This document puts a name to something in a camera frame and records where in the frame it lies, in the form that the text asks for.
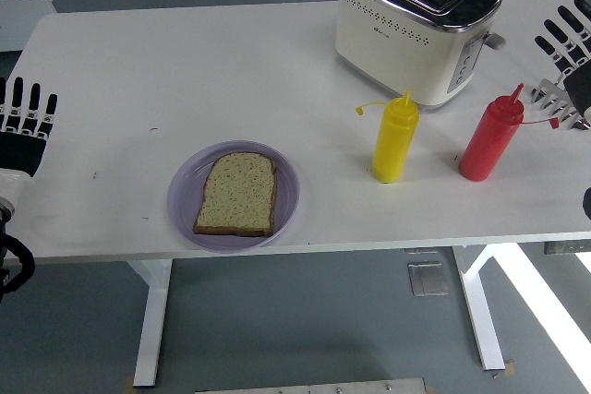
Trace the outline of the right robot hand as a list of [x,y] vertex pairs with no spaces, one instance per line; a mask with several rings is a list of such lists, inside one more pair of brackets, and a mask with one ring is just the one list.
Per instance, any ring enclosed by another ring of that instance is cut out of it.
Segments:
[[590,128],[590,4],[573,0],[573,13],[568,6],[559,6],[558,14],[572,30],[568,34],[551,19],[544,26],[554,39],[549,42],[536,36],[537,46],[552,60],[559,76],[552,82],[543,79],[531,93],[532,101],[549,112],[552,118],[568,123],[571,128]]

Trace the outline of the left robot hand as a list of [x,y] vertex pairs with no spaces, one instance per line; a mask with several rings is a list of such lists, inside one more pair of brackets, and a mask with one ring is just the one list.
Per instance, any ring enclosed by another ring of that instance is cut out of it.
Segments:
[[24,89],[21,77],[11,86],[1,80],[1,205],[17,206],[24,185],[37,173],[54,126],[58,97],[41,100],[41,85]]

